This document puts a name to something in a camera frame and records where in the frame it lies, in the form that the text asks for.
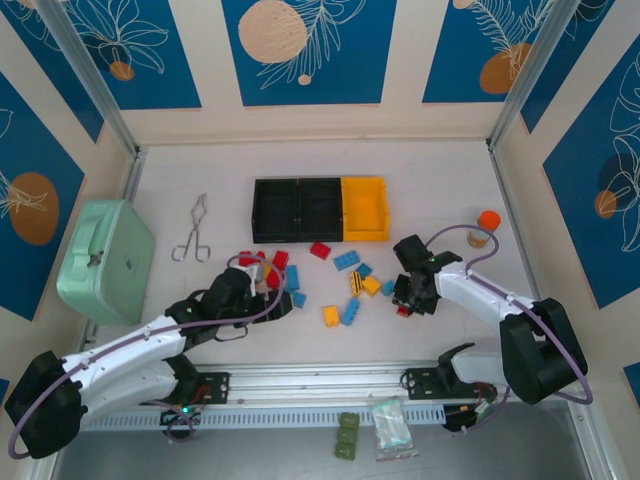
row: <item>green toolbox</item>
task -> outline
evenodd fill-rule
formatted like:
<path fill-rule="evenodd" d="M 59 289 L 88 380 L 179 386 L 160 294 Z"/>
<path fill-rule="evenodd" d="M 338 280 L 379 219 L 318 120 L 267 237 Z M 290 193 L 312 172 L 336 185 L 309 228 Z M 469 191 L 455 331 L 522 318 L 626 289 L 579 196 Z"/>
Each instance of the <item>green toolbox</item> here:
<path fill-rule="evenodd" d="M 140 322 L 155 241 L 126 200 L 83 207 L 56 287 L 64 302 L 99 325 Z"/>

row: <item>black storage bin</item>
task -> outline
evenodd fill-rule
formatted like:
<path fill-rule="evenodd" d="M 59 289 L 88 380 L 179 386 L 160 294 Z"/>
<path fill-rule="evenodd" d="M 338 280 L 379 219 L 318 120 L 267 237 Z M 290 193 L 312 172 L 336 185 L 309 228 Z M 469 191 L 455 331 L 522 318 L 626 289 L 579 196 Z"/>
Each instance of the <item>black storage bin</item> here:
<path fill-rule="evenodd" d="M 341 242 L 342 181 L 256 180 L 251 227 L 253 243 Z"/>
<path fill-rule="evenodd" d="M 253 243 L 298 241 L 298 179 L 256 180 L 251 227 Z"/>
<path fill-rule="evenodd" d="M 301 178 L 300 242 L 341 242 L 342 183 L 339 178 Z"/>

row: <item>clear plastic bag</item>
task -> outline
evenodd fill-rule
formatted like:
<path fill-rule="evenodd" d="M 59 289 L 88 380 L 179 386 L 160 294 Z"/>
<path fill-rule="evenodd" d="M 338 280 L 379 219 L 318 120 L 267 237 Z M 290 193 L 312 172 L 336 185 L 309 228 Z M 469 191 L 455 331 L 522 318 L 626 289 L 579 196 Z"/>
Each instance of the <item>clear plastic bag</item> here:
<path fill-rule="evenodd" d="M 402 401 L 393 397 L 371 407 L 376 425 L 376 460 L 396 460 L 418 456 L 411 432 L 404 419 Z"/>

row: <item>blue lego brick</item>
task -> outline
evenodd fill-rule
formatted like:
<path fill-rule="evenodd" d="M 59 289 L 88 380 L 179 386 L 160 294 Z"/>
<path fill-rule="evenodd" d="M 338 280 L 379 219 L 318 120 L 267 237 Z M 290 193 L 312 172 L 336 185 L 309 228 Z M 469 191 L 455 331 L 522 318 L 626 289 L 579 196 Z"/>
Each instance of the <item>blue lego brick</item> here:
<path fill-rule="evenodd" d="M 289 265 L 284 269 L 284 277 L 287 279 L 287 292 L 300 290 L 300 280 L 298 280 L 298 267 Z"/>
<path fill-rule="evenodd" d="M 356 263 L 360 263 L 360 255 L 358 255 L 358 252 L 355 250 L 351 250 L 344 255 L 334 258 L 333 263 L 335 263 L 338 271 L 341 272 L 345 268 L 353 267 Z"/>
<path fill-rule="evenodd" d="M 393 295 L 393 289 L 396 286 L 396 282 L 394 280 L 389 280 L 385 283 L 382 288 L 380 288 L 380 293 L 382 293 L 385 297 L 390 297 Z"/>
<path fill-rule="evenodd" d="M 291 292 L 291 300 L 293 301 L 294 307 L 302 308 L 307 301 L 307 296 L 304 293 Z"/>
<path fill-rule="evenodd" d="M 360 274 L 360 276 L 362 277 L 362 279 L 364 280 L 369 275 L 371 275 L 371 272 L 373 272 L 373 268 L 371 268 L 366 263 L 362 263 L 362 264 L 360 264 L 360 266 L 358 268 L 356 268 L 356 272 L 358 272 Z"/>
<path fill-rule="evenodd" d="M 353 323 L 353 319 L 356 318 L 358 310 L 360 310 L 360 300 L 352 298 L 344 312 L 344 315 L 342 315 L 340 322 L 346 326 L 351 325 Z"/>

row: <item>metal floor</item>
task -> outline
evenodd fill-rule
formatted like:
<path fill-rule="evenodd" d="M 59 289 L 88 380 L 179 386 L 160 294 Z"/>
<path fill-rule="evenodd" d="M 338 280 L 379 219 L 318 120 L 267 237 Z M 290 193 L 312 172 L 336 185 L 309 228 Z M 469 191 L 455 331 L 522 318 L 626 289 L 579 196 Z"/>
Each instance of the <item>metal floor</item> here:
<path fill-rule="evenodd" d="M 56 480 L 587 479 L 564 402 L 509 404 L 467 438 L 413 426 L 420 456 L 378 463 L 375 432 L 360 428 L 355 462 L 333 456 L 335 428 L 201 431 L 187 444 L 158 432 L 81 434 L 59 456 Z"/>

